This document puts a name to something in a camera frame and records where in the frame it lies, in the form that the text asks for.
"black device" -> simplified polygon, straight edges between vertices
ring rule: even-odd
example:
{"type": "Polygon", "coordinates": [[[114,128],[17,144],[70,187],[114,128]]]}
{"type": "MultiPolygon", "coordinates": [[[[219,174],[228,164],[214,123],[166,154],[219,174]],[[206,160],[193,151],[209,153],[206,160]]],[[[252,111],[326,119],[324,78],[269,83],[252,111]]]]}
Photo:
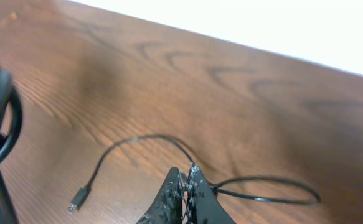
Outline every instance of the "black device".
{"type": "MultiPolygon", "coordinates": [[[[7,105],[11,106],[11,127],[7,135],[0,132],[0,163],[8,156],[14,147],[22,126],[22,106],[15,87],[12,85],[11,76],[0,68],[0,129],[7,105]]],[[[92,189],[98,170],[105,157],[114,149],[122,144],[129,144],[145,139],[161,139],[170,142],[182,151],[191,162],[187,175],[181,172],[177,167],[172,167],[167,174],[159,192],[147,212],[139,219],[139,224],[165,224],[165,223],[199,223],[212,224],[235,223],[227,212],[217,201],[217,194],[227,194],[234,197],[240,197],[259,202],[278,202],[295,205],[311,205],[320,202],[319,194],[312,188],[294,180],[284,179],[274,176],[247,176],[236,177],[225,180],[217,184],[209,182],[203,175],[200,167],[194,162],[187,150],[192,149],[180,139],[163,135],[151,134],[145,136],[136,136],[121,140],[110,146],[101,156],[98,164],[90,177],[87,185],[82,187],[71,201],[67,209],[69,213],[78,210],[87,199],[92,189]],[[222,189],[224,185],[241,181],[266,181],[277,184],[292,185],[299,187],[310,193],[315,200],[289,200],[283,198],[267,198],[256,195],[246,195],[237,192],[222,189]]],[[[11,202],[9,193],[0,172],[0,224],[16,224],[17,216],[14,206],[11,202]]]]}

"black cord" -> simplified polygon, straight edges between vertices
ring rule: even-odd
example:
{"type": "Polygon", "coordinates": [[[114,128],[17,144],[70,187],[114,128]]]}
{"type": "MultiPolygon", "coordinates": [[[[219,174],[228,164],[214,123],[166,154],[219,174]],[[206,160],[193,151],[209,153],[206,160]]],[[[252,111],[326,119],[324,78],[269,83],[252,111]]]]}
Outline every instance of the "black cord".
{"type": "MultiPolygon", "coordinates": [[[[103,153],[100,160],[98,161],[97,166],[95,167],[93,175],[90,177],[90,180],[87,182],[86,186],[84,186],[77,192],[76,196],[73,198],[71,205],[69,206],[67,211],[69,213],[73,213],[85,201],[85,199],[87,198],[88,194],[91,191],[92,184],[93,184],[95,178],[97,177],[98,171],[102,165],[103,160],[112,150],[116,149],[117,147],[122,146],[123,144],[128,144],[128,143],[138,142],[138,141],[148,140],[148,139],[162,139],[167,142],[170,142],[176,148],[178,148],[180,151],[182,151],[191,163],[194,163],[194,160],[192,159],[192,157],[185,150],[185,148],[186,148],[191,151],[191,147],[189,147],[186,143],[184,143],[180,139],[175,138],[173,136],[168,136],[165,134],[150,134],[150,135],[136,136],[136,137],[120,140],[120,141],[114,143],[108,149],[106,149],[106,151],[103,153]]],[[[208,183],[211,186],[214,194],[222,193],[222,194],[227,194],[227,195],[231,195],[231,196],[238,197],[238,198],[255,200],[258,202],[278,202],[278,203],[287,203],[287,204],[295,204],[295,205],[310,205],[313,203],[319,203],[321,201],[319,194],[315,190],[313,190],[311,187],[308,187],[307,185],[305,185],[303,183],[300,183],[300,182],[297,182],[294,180],[290,180],[290,179],[286,179],[286,178],[281,178],[281,177],[248,176],[248,177],[237,177],[237,178],[233,178],[233,179],[228,179],[228,180],[219,182],[217,184],[213,184],[210,182],[208,182],[208,183]],[[274,182],[277,184],[294,186],[297,188],[301,188],[304,191],[310,193],[315,198],[315,201],[314,200],[290,200],[290,199],[283,199],[283,198],[260,197],[260,196],[240,194],[237,192],[220,189],[221,187],[223,187],[227,184],[232,184],[232,183],[236,183],[236,182],[244,182],[244,181],[266,181],[266,182],[274,182]]]]}
{"type": "Polygon", "coordinates": [[[321,202],[321,197],[311,187],[309,187],[301,182],[297,182],[297,181],[282,178],[282,177],[263,176],[263,175],[237,177],[237,178],[221,181],[218,184],[210,184],[210,185],[212,186],[212,190],[214,191],[214,193],[222,193],[222,194],[226,194],[226,195],[230,195],[230,196],[234,196],[234,197],[238,197],[238,198],[255,200],[258,202],[278,202],[278,203],[288,203],[288,204],[295,204],[295,205],[311,205],[314,203],[321,202]],[[304,191],[310,193],[312,196],[314,196],[314,198],[316,200],[314,201],[314,200],[290,200],[290,199],[283,199],[283,198],[268,198],[268,197],[260,197],[260,196],[255,196],[255,195],[240,194],[240,193],[232,192],[229,190],[220,189],[220,187],[225,186],[227,184],[232,184],[232,183],[236,183],[236,182],[245,182],[245,181],[266,181],[266,182],[274,182],[277,184],[294,186],[294,187],[303,189],[304,191]]]}
{"type": "Polygon", "coordinates": [[[18,140],[19,134],[22,128],[22,105],[19,99],[17,90],[13,87],[11,95],[9,97],[9,104],[11,105],[12,119],[9,134],[6,136],[6,140],[0,149],[0,163],[8,156],[12,151],[15,143],[18,140]]]}
{"type": "Polygon", "coordinates": [[[98,161],[97,166],[95,167],[95,170],[93,172],[93,175],[90,177],[90,180],[87,182],[86,186],[84,188],[90,189],[95,177],[98,174],[98,170],[100,169],[102,162],[104,161],[105,157],[114,149],[116,149],[117,147],[120,147],[124,144],[127,143],[132,143],[132,142],[138,142],[141,140],[147,140],[147,139],[162,139],[165,140],[167,142],[170,142],[171,144],[173,144],[174,146],[176,146],[179,150],[181,150],[186,157],[189,159],[190,162],[194,162],[194,160],[192,159],[192,157],[188,154],[188,152],[184,149],[183,146],[186,146],[187,144],[185,144],[184,142],[182,142],[181,140],[174,138],[172,136],[167,136],[164,134],[149,134],[149,135],[145,135],[145,136],[135,136],[135,137],[131,137],[131,138],[126,138],[123,140],[120,140],[116,143],[114,143],[112,146],[110,146],[108,149],[106,149],[106,151],[104,152],[104,154],[101,156],[100,160],[98,161]]]}
{"type": "Polygon", "coordinates": [[[9,218],[13,220],[13,223],[18,223],[17,214],[14,205],[11,202],[11,197],[9,196],[8,190],[6,188],[6,183],[1,175],[0,171],[0,205],[4,213],[8,213],[9,218]]]}

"white wall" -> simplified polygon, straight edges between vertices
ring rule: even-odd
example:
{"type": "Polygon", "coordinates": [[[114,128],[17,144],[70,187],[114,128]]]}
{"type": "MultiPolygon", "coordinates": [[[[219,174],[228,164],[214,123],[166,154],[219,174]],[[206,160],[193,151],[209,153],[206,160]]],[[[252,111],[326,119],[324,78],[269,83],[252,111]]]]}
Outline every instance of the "white wall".
{"type": "Polygon", "coordinates": [[[363,75],[363,1],[74,1],[363,75]]]}

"wooden table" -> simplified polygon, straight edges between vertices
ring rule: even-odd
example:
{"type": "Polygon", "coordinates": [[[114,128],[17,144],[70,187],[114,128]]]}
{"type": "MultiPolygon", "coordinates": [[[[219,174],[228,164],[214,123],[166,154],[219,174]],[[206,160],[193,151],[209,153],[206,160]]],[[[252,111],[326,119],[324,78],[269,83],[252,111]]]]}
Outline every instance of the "wooden table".
{"type": "Polygon", "coordinates": [[[150,133],[188,142],[213,182],[273,174],[323,197],[297,207],[219,196],[237,223],[363,223],[362,77],[51,0],[0,0],[0,64],[24,106],[2,165],[21,223],[135,223],[169,168],[189,167],[165,142],[114,151],[82,209],[65,210],[107,146],[150,133]]]}

